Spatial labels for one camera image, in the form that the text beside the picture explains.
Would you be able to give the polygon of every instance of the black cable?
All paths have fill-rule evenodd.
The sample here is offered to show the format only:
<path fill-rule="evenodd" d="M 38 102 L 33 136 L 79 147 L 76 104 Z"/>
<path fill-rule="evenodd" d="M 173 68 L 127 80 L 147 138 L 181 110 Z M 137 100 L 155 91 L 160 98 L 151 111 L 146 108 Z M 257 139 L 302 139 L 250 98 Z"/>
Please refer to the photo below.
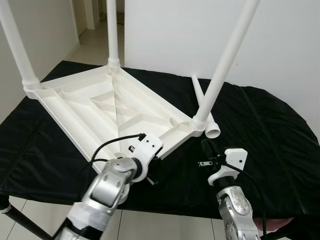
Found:
<path fill-rule="evenodd" d="M 238 171 L 239 173 L 245 175 L 248 179 L 251 180 L 251 182 L 253 182 L 255 188 L 258 190 L 259 196 L 261 198 L 261 202 L 262 202 L 262 231 L 263 231 L 263 239 L 267 240 L 267 218 L 266 218 L 266 201 L 265 201 L 265 197 L 263 195 L 263 192 L 260 188 L 260 186 L 257 184 L 257 182 L 245 171 L 232 166 L 230 164 L 228 164 L 227 162 L 222 163 L 222 165 L 225 165 L 226 167 L 229 167 L 235 171 Z"/>
<path fill-rule="evenodd" d="M 115 138 L 115 139 L 112 139 L 112 140 L 109 140 L 103 144 L 101 144 L 96 150 L 95 152 L 93 153 L 92 157 L 91 157 L 91 160 L 80 170 L 79 172 L 79 175 L 83 172 L 83 170 L 86 169 L 86 167 L 88 166 L 92 166 L 93 163 L 95 162 L 107 162 L 108 159 L 95 159 L 98 152 L 105 146 L 109 145 L 109 144 L 112 144 L 114 142 L 117 142 L 117 141 L 121 141 L 121 140 L 124 140 L 124 139 L 133 139 L 133 138 L 139 138 L 139 140 L 141 140 L 141 138 L 144 138 L 146 136 L 146 134 L 144 133 L 140 133 L 140 134 L 135 134 L 135 135 L 128 135 L 128 136 L 122 136 L 122 137 L 118 137 L 118 138 Z M 89 188 L 89 181 L 90 181 L 90 173 L 91 173 L 91 169 L 89 170 L 89 174 L 88 174 L 88 177 L 86 179 L 86 182 L 85 182 L 85 186 L 86 186 L 86 189 Z M 78 199 L 80 200 L 81 198 L 81 191 L 79 191 L 79 195 L 78 195 Z"/>

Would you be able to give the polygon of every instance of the table leg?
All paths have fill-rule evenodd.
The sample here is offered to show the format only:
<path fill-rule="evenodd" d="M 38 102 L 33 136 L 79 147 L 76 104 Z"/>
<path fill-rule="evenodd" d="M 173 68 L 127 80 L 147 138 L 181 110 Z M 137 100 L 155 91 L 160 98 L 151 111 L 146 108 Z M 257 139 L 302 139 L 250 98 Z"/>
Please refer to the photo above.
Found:
<path fill-rule="evenodd" d="M 7 215 L 42 240 L 52 240 L 48 233 L 10 204 L 8 195 L 0 195 L 0 213 Z"/>

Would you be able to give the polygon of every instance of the table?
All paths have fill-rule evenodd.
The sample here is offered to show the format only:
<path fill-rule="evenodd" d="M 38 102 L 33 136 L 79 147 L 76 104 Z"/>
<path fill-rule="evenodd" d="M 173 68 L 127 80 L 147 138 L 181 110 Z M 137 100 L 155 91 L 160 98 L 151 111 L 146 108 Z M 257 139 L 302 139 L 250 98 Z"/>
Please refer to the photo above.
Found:
<path fill-rule="evenodd" d="M 44 81 L 96 67 L 62 61 Z M 124 69 L 188 116 L 196 113 L 198 103 L 191 78 Z M 209 80 L 199 82 L 205 91 Z M 320 227 L 320 146 L 306 121 L 265 90 L 227 82 L 212 114 L 221 129 L 221 135 L 213 141 L 221 148 L 237 146 L 248 151 L 244 170 L 263 189 L 267 217 L 295 217 L 273 234 L 274 239 L 283 236 L 306 239 L 307 235 L 320 239 L 315 231 Z M 134 184 L 127 201 L 119 207 L 221 218 L 216 192 L 208 185 L 206 173 L 198 168 L 198 161 L 205 159 L 200 144 L 205 138 L 202 135 L 187 140 L 152 172 L 152 179 L 159 182 L 155 187 L 147 181 Z M 41 104 L 24 98 L 0 125 L 0 209 L 8 206 L 9 195 L 72 205 L 80 200 L 79 193 L 84 192 L 88 176 L 92 181 L 96 175 L 93 169 L 80 174 L 86 163 Z M 241 174 L 236 183 L 250 201 L 254 217 L 261 217 L 261 201 L 252 183 Z M 10 212 L 12 218 L 22 220 L 36 234 L 42 234 L 43 239 L 49 237 L 19 211 L 9 211 L 7 215 Z"/>

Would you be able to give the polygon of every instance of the black cloth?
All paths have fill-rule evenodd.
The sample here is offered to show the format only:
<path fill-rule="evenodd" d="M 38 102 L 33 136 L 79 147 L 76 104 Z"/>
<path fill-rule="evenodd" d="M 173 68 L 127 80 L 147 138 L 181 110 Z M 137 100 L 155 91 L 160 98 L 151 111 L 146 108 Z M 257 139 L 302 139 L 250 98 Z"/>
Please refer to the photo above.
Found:
<path fill-rule="evenodd" d="M 44 81 L 96 68 L 61 62 Z M 129 74 L 192 117 L 198 109 L 192 81 L 168 73 L 124 68 Z M 199 80 L 205 91 L 208 79 Z M 220 147 L 248 151 L 244 171 L 261 186 L 268 218 L 320 215 L 320 146 L 306 121 L 285 102 L 265 90 L 224 83 L 212 113 L 221 135 Z M 198 168 L 206 160 L 201 140 L 192 137 L 166 157 L 147 181 L 134 184 L 120 208 L 220 218 L 215 189 Z M 37 100 L 24 98 L 0 125 L 0 192 L 55 204 L 79 200 L 92 169 Z M 262 205 L 253 184 L 242 174 L 236 179 L 255 217 Z"/>

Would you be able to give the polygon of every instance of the white pipe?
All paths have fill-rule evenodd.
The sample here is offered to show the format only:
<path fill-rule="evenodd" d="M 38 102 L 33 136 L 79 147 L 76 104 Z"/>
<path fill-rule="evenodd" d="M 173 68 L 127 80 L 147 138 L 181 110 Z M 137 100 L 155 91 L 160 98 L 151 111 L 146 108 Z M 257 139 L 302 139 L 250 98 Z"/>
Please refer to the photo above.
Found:
<path fill-rule="evenodd" d="M 23 89 L 29 98 L 34 99 L 33 91 L 40 89 L 41 84 L 28 58 L 8 0 L 0 0 L 0 21 L 21 74 Z"/>
<path fill-rule="evenodd" d="M 242 9 L 233 33 L 216 68 L 215 74 L 204 95 L 203 101 L 190 123 L 191 126 L 198 131 L 204 130 L 205 128 L 208 115 L 214 106 L 227 74 L 229 73 L 230 67 L 247 33 L 259 2 L 260 0 L 247 0 Z"/>
<path fill-rule="evenodd" d="M 204 93 L 202 92 L 198 78 L 195 75 L 192 75 L 191 79 L 192 79 L 196 99 L 198 100 L 198 104 L 200 106 L 201 102 L 204 99 Z M 220 135 L 220 132 L 221 132 L 220 128 L 219 128 L 218 124 L 215 122 L 214 117 L 212 116 L 212 114 L 210 112 L 209 116 L 206 119 L 204 133 L 207 138 L 215 139 Z"/>
<path fill-rule="evenodd" d="M 118 32 L 117 32 L 117 4 L 116 0 L 106 0 L 106 20 L 108 26 L 109 58 L 111 68 L 119 68 Z"/>

